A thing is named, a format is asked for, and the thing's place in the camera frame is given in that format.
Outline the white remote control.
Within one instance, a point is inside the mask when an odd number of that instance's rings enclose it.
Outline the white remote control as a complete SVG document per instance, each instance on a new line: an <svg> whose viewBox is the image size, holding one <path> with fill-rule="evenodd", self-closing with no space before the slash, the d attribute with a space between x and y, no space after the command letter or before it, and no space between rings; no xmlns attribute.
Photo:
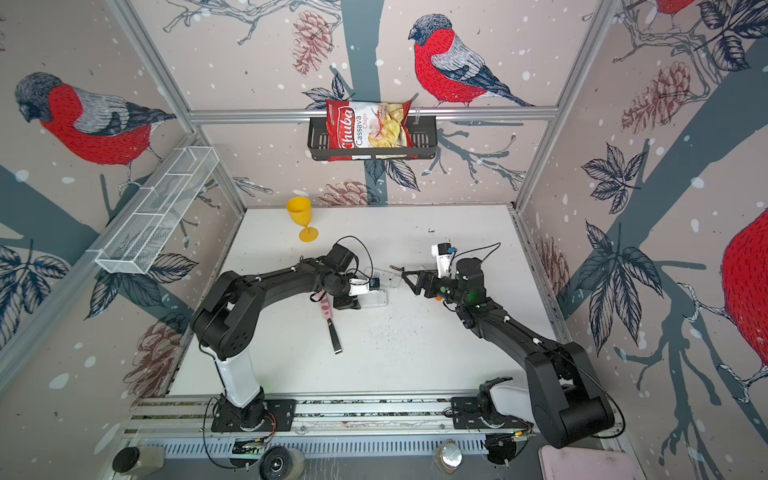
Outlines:
<svg viewBox="0 0 768 480"><path fill-rule="evenodd" d="M397 289L402 282L400 272L395 270L372 268L368 266L364 270L364 273L377 279L381 289Z"/></svg>

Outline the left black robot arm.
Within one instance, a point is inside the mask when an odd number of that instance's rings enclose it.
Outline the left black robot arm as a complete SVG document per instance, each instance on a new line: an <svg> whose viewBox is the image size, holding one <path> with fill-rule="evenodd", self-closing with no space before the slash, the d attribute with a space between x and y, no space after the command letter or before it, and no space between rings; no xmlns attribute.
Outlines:
<svg viewBox="0 0 768 480"><path fill-rule="evenodd" d="M262 310L300 294L351 300L356 274L349 266L358 262L352 251L336 243L328 254L285 269L257 275L227 271L216 280L192 320L199 350L214 359L223 386L213 422L216 432L254 431L271 420L247 353Z"/></svg>

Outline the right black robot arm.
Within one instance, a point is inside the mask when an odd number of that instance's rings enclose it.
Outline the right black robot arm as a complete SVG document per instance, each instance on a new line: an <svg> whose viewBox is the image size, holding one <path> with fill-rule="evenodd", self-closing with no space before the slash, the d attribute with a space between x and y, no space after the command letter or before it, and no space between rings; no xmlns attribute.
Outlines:
<svg viewBox="0 0 768 480"><path fill-rule="evenodd" d="M586 351L575 342L548 339L514 319L487 294L480 259L461 259L452 277L436 270L404 270L401 277L415 295L454 304L466 329L523 367L533 423L551 445L562 448L615 426L608 394Z"/></svg>

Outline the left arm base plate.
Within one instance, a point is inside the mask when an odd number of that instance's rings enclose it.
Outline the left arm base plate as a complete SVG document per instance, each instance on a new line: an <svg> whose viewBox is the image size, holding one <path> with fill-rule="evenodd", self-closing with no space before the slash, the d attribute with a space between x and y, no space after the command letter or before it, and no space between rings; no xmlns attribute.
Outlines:
<svg viewBox="0 0 768 480"><path fill-rule="evenodd" d="M291 430L297 402L293 399L255 399L239 408L225 397L217 400L211 414L215 433L288 432Z"/></svg>

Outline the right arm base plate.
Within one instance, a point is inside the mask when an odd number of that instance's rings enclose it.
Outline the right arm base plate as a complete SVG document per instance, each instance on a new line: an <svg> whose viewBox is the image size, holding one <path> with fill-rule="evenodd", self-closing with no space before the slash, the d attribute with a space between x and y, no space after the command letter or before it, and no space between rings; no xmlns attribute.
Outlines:
<svg viewBox="0 0 768 480"><path fill-rule="evenodd" d="M484 406L477 397L452 397L442 414L456 430L522 430L528 431L533 424L515 416L501 415Z"/></svg>

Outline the grey small remote control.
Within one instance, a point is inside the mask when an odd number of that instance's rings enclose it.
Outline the grey small remote control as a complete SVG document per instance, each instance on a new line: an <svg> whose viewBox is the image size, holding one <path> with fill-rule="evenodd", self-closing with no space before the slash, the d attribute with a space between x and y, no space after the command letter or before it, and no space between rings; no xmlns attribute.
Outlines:
<svg viewBox="0 0 768 480"><path fill-rule="evenodd" d="M372 290L358 295L357 301L362 309L383 308L389 303L388 292L384 289Z"/></svg>

